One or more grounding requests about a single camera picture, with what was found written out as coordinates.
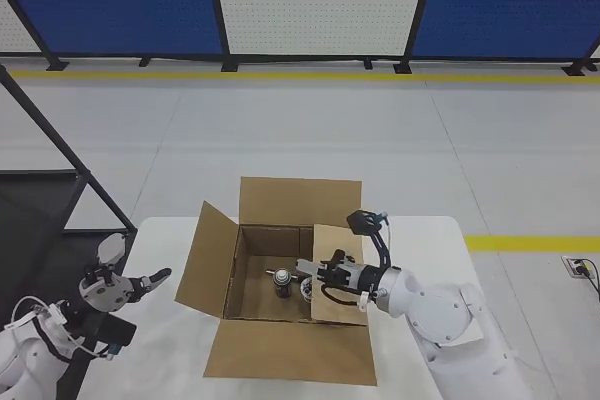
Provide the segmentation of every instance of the yellow floor line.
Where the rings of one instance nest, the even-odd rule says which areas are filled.
[[[469,251],[524,253],[600,253],[600,236],[472,236]]]
[[[451,74],[380,74],[338,72],[123,72],[123,71],[10,71],[16,78],[35,79],[120,79],[120,80],[338,80],[397,81],[447,83],[513,83],[513,84],[600,84],[600,76],[543,75],[451,75]]]

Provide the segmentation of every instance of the can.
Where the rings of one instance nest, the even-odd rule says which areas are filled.
[[[291,296],[291,273],[284,268],[276,270],[273,274],[273,285],[276,296],[284,299]]]
[[[302,293],[302,297],[307,303],[311,303],[311,286],[311,277],[305,278],[302,282],[300,282],[300,293]]]

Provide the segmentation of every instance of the white table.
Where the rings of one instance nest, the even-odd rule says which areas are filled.
[[[456,221],[449,217],[391,217],[392,261],[423,285],[480,284]],[[138,304],[116,313],[138,326],[133,342],[112,362],[94,361],[80,400],[107,399],[440,399],[404,318],[369,307],[377,387],[266,379],[203,378],[218,320],[176,303],[175,297],[198,218],[149,218],[142,223],[126,276],[173,269]],[[365,241],[365,262],[377,254]],[[464,340],[481,336],[475,323]]]

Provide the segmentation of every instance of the box flap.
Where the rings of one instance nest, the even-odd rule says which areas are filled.
[[[270,321],[221,321],[204,376],[377,385],[367,327]]]
[[[336,249],[342,249],[353,255],[356,263],[363,264],[362,237],[351,230],[335,226],[315,225],[313,228],[313,262],[330,260]],[[311,298],[311,318],[316,321],[342,322],[367,325],[367,313],[358,307],[344,306],[329,300],[320,290],[322,282],[313,278]],[[345,301],[356,301],[359,296],[330,289],[330,294]]]
[[[205,201],[176,293],[178,303],[222,318],[237,236],[238,225]]]
[[[362,182],[243,177],[240,223],[347,226],[362,204]]]

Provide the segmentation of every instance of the spray can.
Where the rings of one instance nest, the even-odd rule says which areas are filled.
[[[291,296],[291,273],[284,268],[276,270],[273,274],[273,284],[276,296],[284,299]]]

